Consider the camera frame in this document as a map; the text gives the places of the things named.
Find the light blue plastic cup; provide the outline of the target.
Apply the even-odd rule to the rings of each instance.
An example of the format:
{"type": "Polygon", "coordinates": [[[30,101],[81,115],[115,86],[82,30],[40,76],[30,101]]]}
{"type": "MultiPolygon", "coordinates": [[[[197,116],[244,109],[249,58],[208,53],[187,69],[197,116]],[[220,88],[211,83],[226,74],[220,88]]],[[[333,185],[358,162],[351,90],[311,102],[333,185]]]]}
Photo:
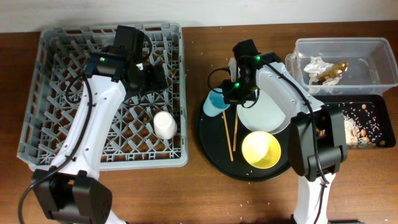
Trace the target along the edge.
{"type": "Polygon", "coordinates": [[[228,108],[229,104],[224,102],[224,96],[220,88],[211,90],[203,104],[203,112],[209,117],[218,116],[228,108]]]}

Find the grey round plate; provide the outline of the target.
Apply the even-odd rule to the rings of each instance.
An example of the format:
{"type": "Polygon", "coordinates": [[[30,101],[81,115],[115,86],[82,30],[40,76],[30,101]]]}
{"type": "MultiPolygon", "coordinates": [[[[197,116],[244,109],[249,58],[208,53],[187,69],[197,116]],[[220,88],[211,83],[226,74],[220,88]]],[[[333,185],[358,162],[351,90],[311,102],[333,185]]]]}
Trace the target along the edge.
{"type": "Polygon", "coordinates": [[[238,118],[248,130],[277,134],[290,124],[287,114],[262,90],[256,104],[249,108],[253,103],[247,101],[237,106],[238,118]]]}

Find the left wooden chopstick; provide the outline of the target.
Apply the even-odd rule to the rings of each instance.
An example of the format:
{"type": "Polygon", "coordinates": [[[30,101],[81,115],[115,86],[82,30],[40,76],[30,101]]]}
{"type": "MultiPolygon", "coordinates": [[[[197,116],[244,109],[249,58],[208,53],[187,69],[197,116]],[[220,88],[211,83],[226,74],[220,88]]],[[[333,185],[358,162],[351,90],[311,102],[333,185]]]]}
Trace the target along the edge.
{"type": "Polygon", "coordinates": [[[231,141],[230,141],[229,129],[228,129],[228,122],[227,122],[227,119],[226,119],[225,110],[222,112],[222,114],[223,114],[224,129],[225,129],[225,133],[226,133],[226,139],[227,139],[229,157],[230,157],[230,161],[233,162],[233,161],[234,161],[234,159],[233,159],[233,152],[232,152],[232,147],[231,147],[231,141]]]}

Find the white paper napkin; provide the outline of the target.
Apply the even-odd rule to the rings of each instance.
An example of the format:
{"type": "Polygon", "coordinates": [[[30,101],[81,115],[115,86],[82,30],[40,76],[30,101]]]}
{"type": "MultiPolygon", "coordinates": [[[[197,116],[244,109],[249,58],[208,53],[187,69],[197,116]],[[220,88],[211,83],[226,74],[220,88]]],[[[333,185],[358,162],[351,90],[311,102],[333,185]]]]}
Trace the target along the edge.
{"type": "MultiPolygon", "coordinates": [[[[324,62],[321,57],[310,57],[310,63],[307,64],[303,69],[304,72],[307,72],[310,77],[310,81],[308,84],[314,85],[312,84],[312,82],[316,79],[316,77],[321,73],[329,70],[332,66],[334,66],[333,63],[324,62]]],[[[340,81],[340,79],[341,77],[333,78],[331,80],[328,80],[326,83],[322,85],[326,86],[336,85],[340,81]]],[[[320,91],[319,88],[317,89],[310,88],[308,92],[311,95],[316,95],[319,91],[320,91]]]]}

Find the pink plastic cup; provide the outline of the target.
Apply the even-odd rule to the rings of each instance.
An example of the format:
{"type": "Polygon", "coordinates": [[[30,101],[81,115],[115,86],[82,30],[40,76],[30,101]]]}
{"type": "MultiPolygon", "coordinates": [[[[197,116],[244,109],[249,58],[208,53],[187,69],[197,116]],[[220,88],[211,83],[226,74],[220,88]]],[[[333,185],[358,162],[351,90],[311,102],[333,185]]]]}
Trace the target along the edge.
{"type": "Polygon", "coordinates": [[[154,116],[155,135],[164,140],[172,139],[177,133],[177,123],[167,111],[160,111],[154,116]]]}

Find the rice and nut food scraps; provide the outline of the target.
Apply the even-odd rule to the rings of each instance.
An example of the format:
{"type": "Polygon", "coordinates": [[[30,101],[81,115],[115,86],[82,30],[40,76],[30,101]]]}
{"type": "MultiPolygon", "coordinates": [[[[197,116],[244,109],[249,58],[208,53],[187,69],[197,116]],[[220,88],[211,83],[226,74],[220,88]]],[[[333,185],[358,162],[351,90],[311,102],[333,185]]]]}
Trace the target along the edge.
{"type": "Polygon", "coordinates": [[[325,103],[343,112],[346,144],[350,149],[379,148],[387,145],[376,106],[372,103],[325,103]]]}

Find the grey plastic dishwasher rack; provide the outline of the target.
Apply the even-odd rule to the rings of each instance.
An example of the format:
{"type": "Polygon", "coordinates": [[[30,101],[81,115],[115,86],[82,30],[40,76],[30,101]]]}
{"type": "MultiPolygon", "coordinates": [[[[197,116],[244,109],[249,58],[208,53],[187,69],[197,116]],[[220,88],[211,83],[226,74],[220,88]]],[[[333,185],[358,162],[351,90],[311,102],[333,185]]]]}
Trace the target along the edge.
{"type": "MultiPolygon", "coordinates": [[[[119,107],[101,155],[103,171],[181,167],[188,161],[182,28],[174,22],[137,28],[151,40],[144,45],[148,63],[163,66],[169,87],[134,96],[119,107]],[[177,123],[172,139],[155,135],[153,120],[160,111],[177,123]]],[[[41,33],[17,150],[30,169],[47,169],[61,150],[82,93],[76,77],[93,52],[113,43],[115,33],[115,26],[41,33]]]]}

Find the black rectangular food-waste tray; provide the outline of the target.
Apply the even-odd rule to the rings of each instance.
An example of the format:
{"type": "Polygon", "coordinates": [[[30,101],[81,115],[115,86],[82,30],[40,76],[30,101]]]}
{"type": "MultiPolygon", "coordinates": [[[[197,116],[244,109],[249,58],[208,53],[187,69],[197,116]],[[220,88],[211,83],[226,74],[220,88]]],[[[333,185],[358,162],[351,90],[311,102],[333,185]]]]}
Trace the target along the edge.
{"type": "Polygon", "coordinates": [[[343,112],[349,149],[391,148],[394,130],[383,97],[379,95],[317,96],[327,106],[343,112]]]}

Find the gold snack wrapper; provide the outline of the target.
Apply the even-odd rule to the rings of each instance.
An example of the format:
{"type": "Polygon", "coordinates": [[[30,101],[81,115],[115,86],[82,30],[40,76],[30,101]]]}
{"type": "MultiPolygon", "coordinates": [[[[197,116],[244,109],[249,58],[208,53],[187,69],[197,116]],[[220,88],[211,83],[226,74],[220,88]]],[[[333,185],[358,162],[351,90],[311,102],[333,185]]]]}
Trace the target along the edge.
{"type": "Polygon", "coordinates": [[[332,80],[334,78],[337,78],[340,76],[342,73],[346,72],[348,69],[349,63],[347,62],[340,62],[339,64],[333,65],[330,69],[327,71],[321,73],[320,75],[317,75],[313,81],[311,81],[311,84],[316,84],[316,85],[322,85],[328,80],[332,80]]]}

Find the yellow plastic bowl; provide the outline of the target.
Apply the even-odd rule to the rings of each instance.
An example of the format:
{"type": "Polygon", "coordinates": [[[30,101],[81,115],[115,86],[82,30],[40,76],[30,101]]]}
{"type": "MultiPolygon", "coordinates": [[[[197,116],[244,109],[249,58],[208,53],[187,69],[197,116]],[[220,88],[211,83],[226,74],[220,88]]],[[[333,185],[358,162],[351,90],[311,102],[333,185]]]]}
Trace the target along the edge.
{"type": "Polygon", "coordinates": [[[242,143],[244,160],[257,169],[270,169],[280,160],[282,149],[279,141],[270,133],[255,131],[248,134],[242,143]]]}

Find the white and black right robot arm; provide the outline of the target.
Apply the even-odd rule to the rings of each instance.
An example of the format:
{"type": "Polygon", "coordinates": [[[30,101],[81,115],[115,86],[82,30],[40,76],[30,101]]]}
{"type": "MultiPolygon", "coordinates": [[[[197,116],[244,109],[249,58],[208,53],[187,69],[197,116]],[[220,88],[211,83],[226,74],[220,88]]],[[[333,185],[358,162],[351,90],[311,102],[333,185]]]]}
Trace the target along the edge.
{"type": "Polygon", "coordinates": [[[224,102],[251,109],[267,94],[285,114],[287,156],[298,175],[295,223],[328,223],[331,183],[347,158],[343,112],[327,107],[301,87],[274,52],[261,54],[253,40],[233,47],[235,71],[222,82],[224,102]]]}

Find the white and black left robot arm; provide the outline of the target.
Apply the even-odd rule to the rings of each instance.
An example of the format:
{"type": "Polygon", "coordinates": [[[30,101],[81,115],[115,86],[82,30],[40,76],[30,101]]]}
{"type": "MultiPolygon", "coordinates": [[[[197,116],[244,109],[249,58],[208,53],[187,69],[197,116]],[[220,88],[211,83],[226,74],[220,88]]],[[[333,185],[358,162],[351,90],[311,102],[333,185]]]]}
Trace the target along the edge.
{"type": "Polygon", "coordinates": [[[83,93],[67,138],[47,170],[36,169],[30,191],[44,215],[60,223],[122,223],[112,211],[113,195],[99,182],[100,160],[122,103],[169,87],[160,65],[146,64],[148,35],[118,26],[112,45],[92,53],[79,79],[83,93]]]}

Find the clear plastic waste bin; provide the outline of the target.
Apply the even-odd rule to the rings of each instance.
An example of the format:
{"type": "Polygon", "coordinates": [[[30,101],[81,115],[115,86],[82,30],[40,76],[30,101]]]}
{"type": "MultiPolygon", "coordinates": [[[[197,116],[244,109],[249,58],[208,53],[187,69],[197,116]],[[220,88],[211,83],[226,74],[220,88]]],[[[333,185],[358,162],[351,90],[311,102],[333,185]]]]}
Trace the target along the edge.
{"type": "Polygon", "coordinates": [[[382,95],[397,86],[397,62],[384,38],[340,37],[298,39],[285,58],[287,71],[311,95],[382,95]],[[332,86],[309,85],[304,68],[312,57],[326,63],[348,63],[341,80],[332,86]]]}

